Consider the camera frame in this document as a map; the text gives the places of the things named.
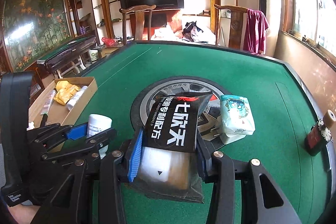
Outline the person's left hand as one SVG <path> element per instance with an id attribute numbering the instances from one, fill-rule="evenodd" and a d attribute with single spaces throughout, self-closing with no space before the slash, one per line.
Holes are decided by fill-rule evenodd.
<path id="1" fill-rule="evenodd" d="M 7 208 L 17 223 L 30 224 L 40 209 L 40 206 L 18 204 L 13 207 L 8 206 Z"/>

